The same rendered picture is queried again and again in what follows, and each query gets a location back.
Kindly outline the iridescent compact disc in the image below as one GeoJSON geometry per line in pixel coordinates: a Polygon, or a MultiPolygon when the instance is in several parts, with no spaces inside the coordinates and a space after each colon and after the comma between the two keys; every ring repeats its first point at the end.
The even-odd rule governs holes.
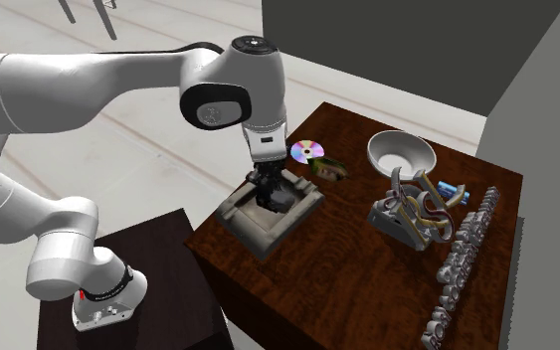
{"type": "Polygon", "coordinates": [[[300,140],[290,147],[289,154],[296,162],[307,164],[309,159],[323,157],[325,151],[316,141],[300,140]]]}

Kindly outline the grey letter sign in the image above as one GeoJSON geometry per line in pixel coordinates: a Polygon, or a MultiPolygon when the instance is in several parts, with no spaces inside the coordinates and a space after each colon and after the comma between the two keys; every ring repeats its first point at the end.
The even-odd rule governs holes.
{"type": "Polygon", "coordinates": [[[460,300],[499,198],[498,189],[488,187],[478,210],[468,212],[456,232],[451,252],[437,272],[437,280],[444,287],[421,336],[426,350],[441,350],[446,330],[452,323],[450,311],[456,309],[460,300]]]}

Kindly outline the blue small box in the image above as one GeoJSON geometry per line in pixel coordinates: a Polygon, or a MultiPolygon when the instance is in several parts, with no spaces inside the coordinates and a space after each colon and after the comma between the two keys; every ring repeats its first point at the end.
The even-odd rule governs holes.
{"type": "MultiPolygon", "coordinates": [[[[455,193],[457,192],[458,188],[456,186],[450,185],[444,181],[440,181],[437,185],[438,193],[446,199],[451,199],[455,193]]],[[[470,193],[468,191],[464,192],[464,196],[461,200],[462,205],[466,205],[469,199],[470,193]]]]}

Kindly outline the dark robot stand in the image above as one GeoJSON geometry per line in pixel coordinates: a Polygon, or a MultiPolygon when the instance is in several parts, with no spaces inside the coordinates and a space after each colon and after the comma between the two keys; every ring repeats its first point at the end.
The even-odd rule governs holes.
{"type": "Polygon", "coordinates": [[[235,350],[220,305],[184,240],[184,210],[101,237],[148,280],[143,302],[126,321],[79,332],[71,298],[40,303],[37,350],[235,350]]]}

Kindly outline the grey square ashtray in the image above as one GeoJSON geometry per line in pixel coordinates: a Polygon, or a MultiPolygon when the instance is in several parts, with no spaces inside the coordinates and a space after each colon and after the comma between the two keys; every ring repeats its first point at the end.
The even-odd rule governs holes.
{"type": "Polygon", "coordinates": [[[281,187],[294,202],[286,213],[275,213],[257,204],[257,187],[246,181],[215,211],[217,220],[259,260],[263,261],[324,200],[318,188],[287,169],[280,174],[281,187]]]}

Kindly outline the white bowl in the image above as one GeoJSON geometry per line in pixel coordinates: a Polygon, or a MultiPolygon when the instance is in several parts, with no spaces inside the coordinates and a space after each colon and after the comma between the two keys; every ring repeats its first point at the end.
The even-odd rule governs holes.
{"type": "Polygon", "coordinates": [[[368,141],[367,158],[374,169],[390,178],[400,167],[400,179],[410,181],[419,170],[429,174],[437,165],[434,148],[423,138],[402,130],[386,130],[368,141]]]}

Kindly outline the green picture card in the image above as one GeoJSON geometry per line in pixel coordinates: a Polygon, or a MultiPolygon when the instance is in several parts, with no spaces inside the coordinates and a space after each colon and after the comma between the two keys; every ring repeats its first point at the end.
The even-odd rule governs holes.
{"type": "Polygon", "coordinates": [[[341,181],[348,177],[346,167],[341,162],[328,157],[311,158],[308,164],[314,175],[327,181],[341,181]]]}

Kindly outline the brown wooden table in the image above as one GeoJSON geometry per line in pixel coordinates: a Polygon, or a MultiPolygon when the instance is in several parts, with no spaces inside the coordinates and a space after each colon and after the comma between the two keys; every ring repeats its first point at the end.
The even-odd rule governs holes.
{"type": "MultiPolygon", "coordinates": [[[[187,239],[227,317],[265,350],[425,350],[421,337],[438,304],[436,278],[449,247],[417,252],[367,220],[389,181],[366,156],[384,124],[330,103],[321,104],[290,136],[311,139],[342,162],[347,179],[317,179],[321,205],[264,260],[215,217],[187,239]]],[[[522,177],[436,145],[432,181],[467,186],[460,222],[488,187],[500,199],[452,314],[442,350],[498,350],[514,247],[522,177]]]]}

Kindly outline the grey abstract sculpture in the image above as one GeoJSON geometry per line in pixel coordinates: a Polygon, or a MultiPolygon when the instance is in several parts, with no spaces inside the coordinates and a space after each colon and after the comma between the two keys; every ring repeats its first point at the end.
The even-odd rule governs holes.
{"type": "Polygon", "coordinates": [[[421,188],[403,184],[401,166],[391,173],[391,189],[386,198],[375,202],[367,222],[415,251],[424,251],[430,243],[449,243],[455,223],[448,212],[465,197],[466,186],[459,185],[453,196],[444,201],[424,169],[417,171],[413,181],[421,188]]]}

